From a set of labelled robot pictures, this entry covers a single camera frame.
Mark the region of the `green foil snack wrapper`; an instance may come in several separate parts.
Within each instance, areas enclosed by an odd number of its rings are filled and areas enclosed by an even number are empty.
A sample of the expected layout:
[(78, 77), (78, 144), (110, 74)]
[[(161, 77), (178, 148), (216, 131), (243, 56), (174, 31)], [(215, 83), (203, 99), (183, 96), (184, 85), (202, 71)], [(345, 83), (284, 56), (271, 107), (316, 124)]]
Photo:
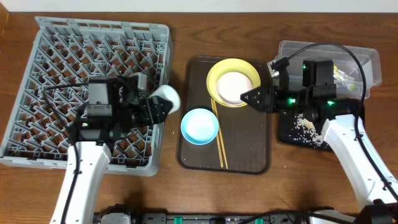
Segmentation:
[(346, 72), (340, 70), (336, 65), (333, 66), (333, 77), (337, 86), (337, 91), (353, 92), (356, 87), (355, 78), (349, 76)]

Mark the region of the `yellow plate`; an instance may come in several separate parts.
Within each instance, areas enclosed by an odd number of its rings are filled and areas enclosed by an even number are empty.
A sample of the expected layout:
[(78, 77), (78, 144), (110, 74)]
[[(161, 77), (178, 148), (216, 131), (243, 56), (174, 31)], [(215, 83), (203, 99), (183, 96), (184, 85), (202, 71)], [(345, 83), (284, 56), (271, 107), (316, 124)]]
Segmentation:
[(252, 83), (252, 89), (257, 88), (261, 85), (261, 78), (257, 70), (250, 63), (238, 58), (227, 58), (217, 62), (214, 66), (211, 67), (210, 71), (208, 72), (206, 78), (206, 87), (208, 89), (209, 94), (216, 102), (218, 102), (223, 106), (227, 106), (230, 108), (239, 108), (247, 105), (247, 103), (245, 102), (239, 105), (227, 104), (217, 94), (216, 91), (217, 81), (222, 75), (228, 72), (239, 72), (247, 76)]

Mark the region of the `wooden chopstick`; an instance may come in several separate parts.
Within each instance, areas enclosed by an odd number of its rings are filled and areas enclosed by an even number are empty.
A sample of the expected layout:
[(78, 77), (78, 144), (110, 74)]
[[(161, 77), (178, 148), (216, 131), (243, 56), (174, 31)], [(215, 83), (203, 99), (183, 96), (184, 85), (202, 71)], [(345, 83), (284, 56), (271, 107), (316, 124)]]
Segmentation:
[(222, 154), (222, 157), (223, 157), (224, 168), (225, 169), (229, 169), (228, 160), (227, 160), (227, 157), (226, 157), (226, 150), (225, 150), (225, 146), (224, 146), (223, 133), (222, 133), (222, 129), (221, 129), (221, 121), (220, 121), (220, 117), (219, 117), (219, 114), (218, 114), (216, 101), (214, 102), (214, 105), (215, 105), (215, 111), (216, 111), (216, 115), (217, 115), (217, 118), (218, 118), (218, 124), (219, 124), (218, 132), (219, 132), (219, 137), (220, 137), (221, 154)]
[[(213, 114), (217, 118), (214, 102), (215, 102), (214, 99), (211, 98), (211, 110), (212, 110)], [(221, 154), (220, 137), (219, 137), (219, 132), (218, 131), (217, 131), (217, 134), (216, 134), (216, 142), (217, 142), (217, 148), (218, 148), (218, 155), (219, 155), (219, 159), (220, 159), (220, 166), (221, 166), (221, 168), (224, 168), (223, 157), (222, 157), (222, 154)]]

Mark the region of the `white cup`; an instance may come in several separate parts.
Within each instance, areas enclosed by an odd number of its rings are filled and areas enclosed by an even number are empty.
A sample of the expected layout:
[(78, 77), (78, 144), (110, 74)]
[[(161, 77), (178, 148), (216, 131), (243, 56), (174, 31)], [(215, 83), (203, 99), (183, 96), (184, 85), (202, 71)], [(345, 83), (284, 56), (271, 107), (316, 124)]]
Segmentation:
[(172, 103), (172, 108), (168, 114), (176, 112), (181, 105), (181, 100), (177, 91), (169, 85), (161, 85), (150, 96), (159, 96)]

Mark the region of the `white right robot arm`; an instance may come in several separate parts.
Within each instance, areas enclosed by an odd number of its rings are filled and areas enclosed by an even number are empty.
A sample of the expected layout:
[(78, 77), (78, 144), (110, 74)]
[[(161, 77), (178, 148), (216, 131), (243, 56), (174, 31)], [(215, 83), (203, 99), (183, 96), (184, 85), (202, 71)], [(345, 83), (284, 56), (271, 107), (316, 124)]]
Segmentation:
[(260, 112), (291, 112), (313, 123), (342, 165), (358, 201), (355, 223), (397, 222), (397, 179), (377, 153), (363, 126), (363, 101), (338, 98), (335, 66), (324, 58), (303, 61), (301, 90), (289, 89), (288, 58), (268, 64), (277, 86), (257, 87), (241, 100)]

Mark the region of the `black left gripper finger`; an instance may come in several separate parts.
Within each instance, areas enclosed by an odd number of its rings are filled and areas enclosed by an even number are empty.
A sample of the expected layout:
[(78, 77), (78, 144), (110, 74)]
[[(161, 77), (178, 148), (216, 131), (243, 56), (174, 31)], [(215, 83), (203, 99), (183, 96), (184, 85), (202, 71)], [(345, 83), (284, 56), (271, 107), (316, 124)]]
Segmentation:
[(163, 99), (160, 96), (150, 96), (139, 100), (139, 107), (141, 109), (169, 109), (170, 101)]
[(172, 103), (153, 103), (146, 102), (139, 106), (138, 122), (141, 126), (149, 126), (153, 124), (163, 123), (170, 110)]

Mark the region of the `pink bowl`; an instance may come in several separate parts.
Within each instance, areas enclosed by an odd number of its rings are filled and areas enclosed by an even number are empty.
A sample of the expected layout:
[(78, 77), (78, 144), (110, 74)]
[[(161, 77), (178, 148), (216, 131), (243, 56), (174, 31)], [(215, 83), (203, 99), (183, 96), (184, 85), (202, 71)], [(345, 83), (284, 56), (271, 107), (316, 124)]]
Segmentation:
[(250, 79), (239, 72), (228, 72), (222, 75), (216, 84), (219, 97), (227, 104), (239, 105), (243, 103), (241, 94), (252, 89)]

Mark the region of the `light blue bowl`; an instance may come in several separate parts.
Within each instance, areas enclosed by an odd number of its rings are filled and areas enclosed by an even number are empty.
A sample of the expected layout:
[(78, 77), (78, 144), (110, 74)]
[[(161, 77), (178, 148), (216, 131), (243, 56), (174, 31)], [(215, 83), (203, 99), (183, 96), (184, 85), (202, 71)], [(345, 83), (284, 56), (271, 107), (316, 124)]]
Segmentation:
[(219, 129), (216, 115), (204, 108), (197, 108), (186, 113), (180, 125), (183, 138), (198, 146), (212, 142)]

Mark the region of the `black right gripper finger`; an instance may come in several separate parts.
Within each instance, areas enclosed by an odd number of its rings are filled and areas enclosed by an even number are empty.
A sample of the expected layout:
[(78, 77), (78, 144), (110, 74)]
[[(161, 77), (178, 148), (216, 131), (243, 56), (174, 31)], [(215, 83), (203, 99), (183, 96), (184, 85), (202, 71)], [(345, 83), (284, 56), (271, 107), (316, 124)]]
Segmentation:
[(255, 110), (263, 113), (276, 113), (278, 112), (277, 105), (272, 98), (266, 99), (249, 99), (246, 102)]
[(242, 101), (265, 101), (266, 98), (272, 98), (274, 92), (273, 86), (260, 86), (242, 93), (240, 99)]

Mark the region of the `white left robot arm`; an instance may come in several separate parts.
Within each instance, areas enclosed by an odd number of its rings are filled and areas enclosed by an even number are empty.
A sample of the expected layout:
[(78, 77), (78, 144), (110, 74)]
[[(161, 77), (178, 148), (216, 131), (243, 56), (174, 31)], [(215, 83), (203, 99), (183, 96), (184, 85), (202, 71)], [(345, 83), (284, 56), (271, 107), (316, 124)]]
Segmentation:
[(180, 108), (180, 97), (161, 85), (142, 97), (146, 76), (90, 77), (88, 102), (77, 110), (68, 131), (68, 160), (51, 223), (92, 223), (96, 199), (114, 145), (134, 128), (165, 122)]

